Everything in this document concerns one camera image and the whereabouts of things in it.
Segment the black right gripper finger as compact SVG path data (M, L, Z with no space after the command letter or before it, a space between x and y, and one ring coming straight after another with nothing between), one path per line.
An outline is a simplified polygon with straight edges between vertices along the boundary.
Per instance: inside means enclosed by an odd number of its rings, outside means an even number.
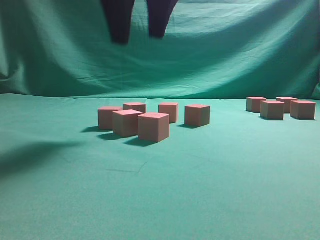
M146 3L149 36L162 39L178 0L147 0Z

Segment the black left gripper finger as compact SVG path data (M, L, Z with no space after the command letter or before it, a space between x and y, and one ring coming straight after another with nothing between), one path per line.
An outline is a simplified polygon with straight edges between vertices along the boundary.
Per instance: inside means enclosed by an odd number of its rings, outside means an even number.
M100 3L111 41L118 45L127 45L135 0L101 0Z

